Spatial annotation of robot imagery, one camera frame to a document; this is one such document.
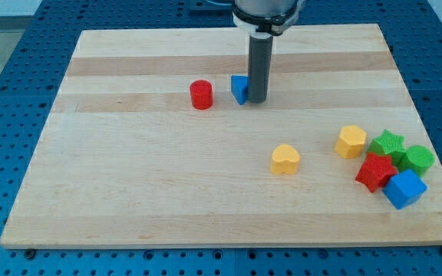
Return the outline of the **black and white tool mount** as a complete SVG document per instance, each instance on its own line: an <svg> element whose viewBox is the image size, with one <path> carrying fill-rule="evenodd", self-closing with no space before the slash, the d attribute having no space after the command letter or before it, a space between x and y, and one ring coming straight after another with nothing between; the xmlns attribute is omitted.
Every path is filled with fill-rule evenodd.
<svg viewBox="0 0 442 276"><path fill-rule="evenodd" d="M299 18L301 5L234 5L233 22L253 38L280 36Z"/></svg>

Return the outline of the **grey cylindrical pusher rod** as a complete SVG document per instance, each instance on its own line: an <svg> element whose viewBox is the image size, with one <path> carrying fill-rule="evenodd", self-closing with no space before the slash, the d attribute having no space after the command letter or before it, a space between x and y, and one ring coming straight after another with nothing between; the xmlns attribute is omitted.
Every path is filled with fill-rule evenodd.
<svg viewBox="0 0 442 276"><path fill-rule="evenodd" d="M252 104L266 101L272 58L273 37L249 39L247 97Z"/></svg>

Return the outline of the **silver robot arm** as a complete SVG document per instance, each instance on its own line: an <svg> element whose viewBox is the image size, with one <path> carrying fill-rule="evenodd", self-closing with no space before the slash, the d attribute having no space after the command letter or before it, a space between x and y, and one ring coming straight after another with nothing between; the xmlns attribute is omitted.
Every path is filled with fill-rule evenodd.
<svg viewBox="0 0 442 276"><path fill-rule="evenodd" d="M233 23L249 35L248 101L262 104L269 89L273 38L299 18L305 0L235 0Z"/></svg>

